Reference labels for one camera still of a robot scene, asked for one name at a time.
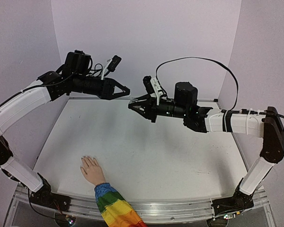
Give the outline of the mannequin hand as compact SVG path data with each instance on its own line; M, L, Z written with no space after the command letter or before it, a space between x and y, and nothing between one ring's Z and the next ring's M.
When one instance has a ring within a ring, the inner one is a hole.
M97 159L90 156L81 158L82 166L80 167L84 178L94 186L107 183L102 167Z

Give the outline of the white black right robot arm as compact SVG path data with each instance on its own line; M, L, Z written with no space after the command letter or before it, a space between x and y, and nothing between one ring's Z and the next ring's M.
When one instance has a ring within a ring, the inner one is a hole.
M264 111L252 109L222 110L200 107L198 90L189 82L175 85L173 99L164 97L162 89L153 79L144 83L147 94L133 99L128 108L152 123L157 116L183 119L183 125L194 132L242 133L263 139L259 158L243 177L231 197L212 201L215 216L235 213L254 206L253 194L274 165L284 158L284 126L274 107Z

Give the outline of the clear nail polish bottle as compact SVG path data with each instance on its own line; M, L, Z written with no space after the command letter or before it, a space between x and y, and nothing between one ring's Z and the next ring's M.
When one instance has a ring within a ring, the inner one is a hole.
M129 102L128 108L137 113L144 113L144 106L142 105L142 102L139 100L135 100L135 102Z

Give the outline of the rainbow striped sleeve forearm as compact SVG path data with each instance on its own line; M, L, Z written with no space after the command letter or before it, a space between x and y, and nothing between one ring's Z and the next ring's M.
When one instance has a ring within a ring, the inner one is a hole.
M132 206L109 183L95 187L96 204L108 227L147 226Z

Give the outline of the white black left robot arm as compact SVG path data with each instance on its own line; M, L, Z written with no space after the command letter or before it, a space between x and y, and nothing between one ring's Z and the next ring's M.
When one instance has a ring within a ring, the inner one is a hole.
M63 95L72 92L113 100L130 94L130 89L107 75L114 72L121 61L115 55L102 69L94 69L90 55L75 50L67 54L65 63L56 71L49 71L25 89L0 104L0 169L10 179L30 190L29 201L36 205L67 211L70 197L52 192L48 181L20 161L9 148L4 133L18 120Z

